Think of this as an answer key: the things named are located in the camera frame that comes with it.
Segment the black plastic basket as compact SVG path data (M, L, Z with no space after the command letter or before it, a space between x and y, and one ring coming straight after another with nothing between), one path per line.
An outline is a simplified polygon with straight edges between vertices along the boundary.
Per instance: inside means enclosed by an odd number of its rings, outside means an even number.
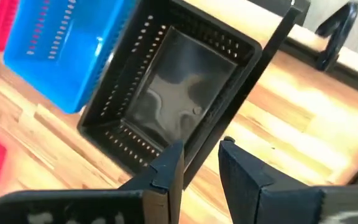
M78 130L131 174L178 140L188 166L261 52L185 1L140 0Z

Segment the blue plastic basket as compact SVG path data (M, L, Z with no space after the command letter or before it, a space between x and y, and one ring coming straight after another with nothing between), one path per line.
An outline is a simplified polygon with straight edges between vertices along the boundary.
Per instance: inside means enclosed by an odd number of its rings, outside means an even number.
M137 0L20 0L4 64L66 113L90 99Z

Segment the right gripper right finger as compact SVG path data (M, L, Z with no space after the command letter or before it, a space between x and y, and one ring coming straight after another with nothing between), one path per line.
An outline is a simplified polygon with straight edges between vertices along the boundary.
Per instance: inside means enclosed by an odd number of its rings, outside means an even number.
M233 224L358 224L358 185L306 185L229 136L218 157Z

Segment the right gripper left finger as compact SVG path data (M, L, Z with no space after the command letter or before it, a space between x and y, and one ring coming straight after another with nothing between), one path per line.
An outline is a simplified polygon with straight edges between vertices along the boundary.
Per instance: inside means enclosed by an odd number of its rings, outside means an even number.
M26 190L0 198L0 224L178 224L183 143L117 189Z

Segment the black table clamp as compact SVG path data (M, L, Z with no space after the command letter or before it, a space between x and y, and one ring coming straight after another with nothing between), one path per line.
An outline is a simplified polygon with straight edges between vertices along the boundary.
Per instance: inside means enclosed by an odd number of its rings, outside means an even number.
M318 26L315 34L323 38L329 37L326 48L316 59L315 67L318 70L326 71L336 63L357 15L358 1L349 1Z

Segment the black-framed wooden shelf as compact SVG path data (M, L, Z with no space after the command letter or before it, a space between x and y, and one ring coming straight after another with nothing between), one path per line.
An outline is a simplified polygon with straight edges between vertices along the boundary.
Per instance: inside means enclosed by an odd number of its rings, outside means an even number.
M257 81L273 59L273 56L288 37L296 21L305 11L307 10L302 4L293 0L267 43L255 53L258 60L251 62L250 65L252 67L244 71L246 77L230 82L229 91L218 101L221 105L217 112L213 114L212 120L207 123L206 127L203 126L197 129L199 133L196 134L196 142L190 143L190 146L194 146L195 149L190 150L185 159L184 188L187 188L193 180L203 162L209 156L216 143L218 143L251 90L255 87Z

